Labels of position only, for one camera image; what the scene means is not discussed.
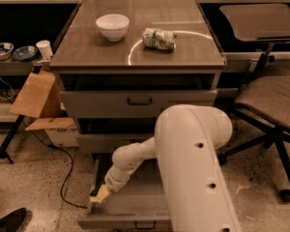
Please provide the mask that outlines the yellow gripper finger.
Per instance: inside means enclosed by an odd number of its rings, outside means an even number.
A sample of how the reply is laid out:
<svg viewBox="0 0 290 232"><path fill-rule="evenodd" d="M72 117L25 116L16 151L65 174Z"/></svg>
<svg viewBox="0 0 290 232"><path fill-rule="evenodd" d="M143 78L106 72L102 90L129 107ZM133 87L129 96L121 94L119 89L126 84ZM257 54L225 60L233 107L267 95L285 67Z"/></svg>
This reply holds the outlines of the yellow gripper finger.
<svg viewBox="0 0 290 232"><path fill-rule="evenodd" d="M97 202L104 202L112 193L113 190L110 189L107 185L101 185L96 195Z"/></svg>

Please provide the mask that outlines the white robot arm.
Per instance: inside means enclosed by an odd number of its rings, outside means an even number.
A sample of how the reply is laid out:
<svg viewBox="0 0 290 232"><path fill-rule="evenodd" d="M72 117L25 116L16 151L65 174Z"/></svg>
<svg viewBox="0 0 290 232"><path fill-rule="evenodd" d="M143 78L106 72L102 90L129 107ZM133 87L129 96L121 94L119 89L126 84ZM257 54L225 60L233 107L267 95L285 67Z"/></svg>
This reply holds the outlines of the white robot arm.
<svg viewBox="0 0 290 232"><path fill-rule="evenodd" d="M232 131L220 109L173 105L158 117L153 137L115 150L91 200L102 203L126 185L144 160L155 159L174 232L242 232L216 153Z"/></svg>

